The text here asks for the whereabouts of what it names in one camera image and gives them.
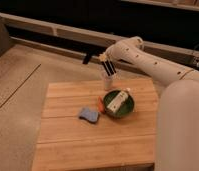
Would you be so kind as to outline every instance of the orange object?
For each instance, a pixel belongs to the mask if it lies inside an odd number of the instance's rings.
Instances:
[[[102,101],[101,97],[98,97],[98,110],[100,113],[104,113],[105,112],[105,107]]]

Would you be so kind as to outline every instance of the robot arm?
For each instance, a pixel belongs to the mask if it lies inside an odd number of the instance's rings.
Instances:
[[[142,48],[139,37],[125,39],[109,47],[101,58],[125,60],[169,85],[157,112],[155,170],[199,171],[199,71],[145,53]]]
[[[124,60],[141,69],[155,80],[165,86],[182,80],[199,80],[199,71],[169,60],[148,54],[143,49],[143,41],[140,37],[124,39],[110,46],[105,54],[112,60]]]

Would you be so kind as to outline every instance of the blue sponge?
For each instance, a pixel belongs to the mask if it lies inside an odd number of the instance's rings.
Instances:
[[[89,108],[84,107],[79,113],[80,119],[85,119],[90,123],[96,123],[99,118],[99,113],[96,111],[91,111]]]

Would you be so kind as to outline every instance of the wood grain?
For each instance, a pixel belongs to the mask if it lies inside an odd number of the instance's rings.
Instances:
[[[52,83],[48,87],[33,171],[84,170],[154,163],[158,96],[150,78],[115,80],[131,88],[135,110],[125,118],[101,115],[97,124],[78,119],[86,106],[97,110],[107,92],[101,81]]]
[[[155,137],[38,144],[32,171],[64,171],[154,162]]]

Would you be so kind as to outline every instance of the black wall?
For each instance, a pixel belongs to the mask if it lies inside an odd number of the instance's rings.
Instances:
[[[192,49],[199,12],[118,0],[0,0],[0,12]]]

